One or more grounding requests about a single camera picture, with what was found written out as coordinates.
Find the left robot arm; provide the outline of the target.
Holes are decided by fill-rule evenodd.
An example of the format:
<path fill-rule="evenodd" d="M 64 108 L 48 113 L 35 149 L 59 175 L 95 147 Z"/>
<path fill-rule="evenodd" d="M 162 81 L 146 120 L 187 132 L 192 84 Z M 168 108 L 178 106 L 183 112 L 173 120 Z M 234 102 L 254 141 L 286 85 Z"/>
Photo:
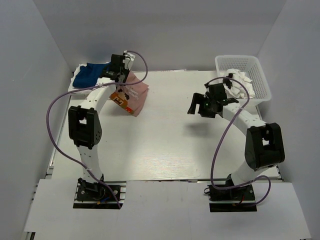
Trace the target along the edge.
<path fill-rule="evenodd" d="M 125 83 L 136 56 L 125 51 L 122 55 L 113 54 L 110 63 L 99 75 L 103 78 L 78 106 L 68 110 L 68 134 L 76 145 L 81 163 L 85 165 L 82 178 L 92 183 L 88 193 L 99 200 L 105 196 L 106 187 L 98 181 L 104 180 L 98 157 L 98 143 L 102 138 L 99 113 L 109 96 L 116 90 L 115 83 Z"/>

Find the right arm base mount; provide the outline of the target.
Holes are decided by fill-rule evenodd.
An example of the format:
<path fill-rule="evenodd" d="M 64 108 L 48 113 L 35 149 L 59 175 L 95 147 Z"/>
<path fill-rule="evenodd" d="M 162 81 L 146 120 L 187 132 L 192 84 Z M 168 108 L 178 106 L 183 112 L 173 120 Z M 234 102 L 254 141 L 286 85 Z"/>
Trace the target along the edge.
<path fill-rule="evenodd" d="M 217 190 L 212 185 L 204 189 L 211 213 L 256 212 L 256 198 L 252 185 L 229 190 Z"/>

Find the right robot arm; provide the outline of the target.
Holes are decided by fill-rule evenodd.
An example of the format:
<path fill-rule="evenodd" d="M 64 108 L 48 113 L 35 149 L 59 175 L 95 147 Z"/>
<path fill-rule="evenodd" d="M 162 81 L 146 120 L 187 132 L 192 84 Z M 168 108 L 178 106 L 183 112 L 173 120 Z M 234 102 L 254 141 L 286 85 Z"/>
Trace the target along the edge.
<path fill-rule="evenodd" d="M 213 185 L 219 191 L 236 200 L 244 193 L 244 187 L 262 177 L 262 173 L 285 160 L 282 130 L 277 123 L 266 123 L 245 110 L 245 105 L 233 97 L 228 98 L 223 84 L 206 84 L 204 94 L 194 93 L 187 112 L 204 118 L 219 115 L 229 123 L 224 130 L 213 161 L 231 126 L 237 127 L 245 136 L 244 162 L 227 177 L 225 186 Z"/>

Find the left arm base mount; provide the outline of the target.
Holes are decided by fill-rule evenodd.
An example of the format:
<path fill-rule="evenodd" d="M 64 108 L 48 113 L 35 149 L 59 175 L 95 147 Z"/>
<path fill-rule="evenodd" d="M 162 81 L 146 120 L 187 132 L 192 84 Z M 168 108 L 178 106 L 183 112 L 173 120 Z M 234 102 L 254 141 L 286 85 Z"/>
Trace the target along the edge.
<path fill-rule="evenodd" d="M 126 194 L 125 182 L 111 182 L 109 187 L 115 194 L 120 206 L 123 205 Z M 74 209 L 102 209 L 102 210 L 119 210 L 117 201 L 112 192 L 105 186 L 100 186 L 99 189 L 92 190 L 88 186 L 78 183 L 74 201 Z"/>

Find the pink t-shirt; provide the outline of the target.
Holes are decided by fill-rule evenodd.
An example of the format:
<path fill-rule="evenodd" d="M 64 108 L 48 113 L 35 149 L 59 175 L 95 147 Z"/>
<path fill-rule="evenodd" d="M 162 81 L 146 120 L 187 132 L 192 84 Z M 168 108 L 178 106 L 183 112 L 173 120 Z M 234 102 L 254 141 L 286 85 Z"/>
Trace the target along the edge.
<path fill-rule="evenodd" d="M 133 72 L 128 74 L 126 83 L 134 85 L 120 85 L 109 96 L 109 99 L 128 112 L 130 115 L 137 117 L 144 107 L 149 86 L 136 77 Z"/>

